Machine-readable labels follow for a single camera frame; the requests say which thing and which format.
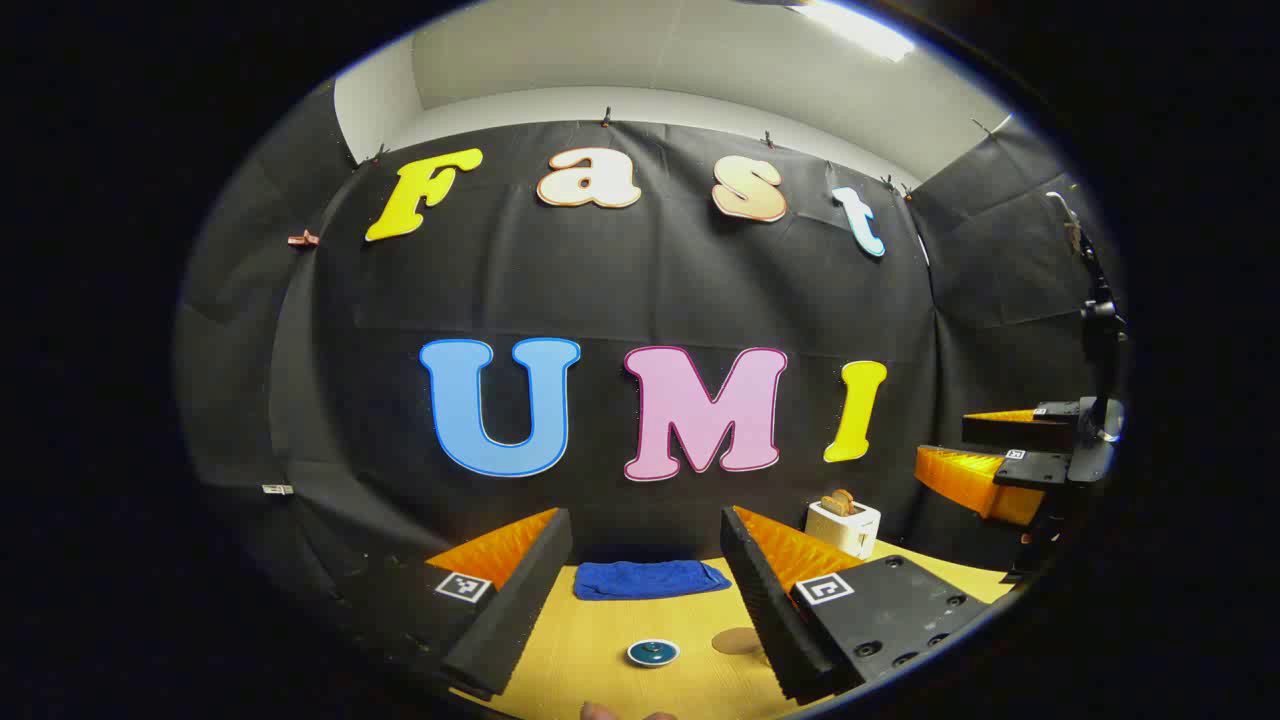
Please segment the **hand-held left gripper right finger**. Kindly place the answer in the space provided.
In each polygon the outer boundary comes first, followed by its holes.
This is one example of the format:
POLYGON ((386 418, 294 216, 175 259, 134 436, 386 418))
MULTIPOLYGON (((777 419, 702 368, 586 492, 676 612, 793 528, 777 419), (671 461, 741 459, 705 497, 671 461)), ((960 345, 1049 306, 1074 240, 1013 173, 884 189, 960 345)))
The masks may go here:
POLYGON ((780 689, 808 705, 900 674, 989 605, 902 556, 861 560, 740 506, 719 542, 780 689))

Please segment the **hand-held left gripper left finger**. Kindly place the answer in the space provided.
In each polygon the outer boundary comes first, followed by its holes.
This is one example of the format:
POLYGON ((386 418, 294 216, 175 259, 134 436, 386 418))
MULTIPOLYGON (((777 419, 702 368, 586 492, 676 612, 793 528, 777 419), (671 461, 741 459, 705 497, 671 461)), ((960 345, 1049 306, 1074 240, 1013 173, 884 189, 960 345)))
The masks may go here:
POLYGON ((335 584, 340 628, 396 676, 475 700, 502 694, 573 547, 548 509, 430 559, 383 556, 335 584))

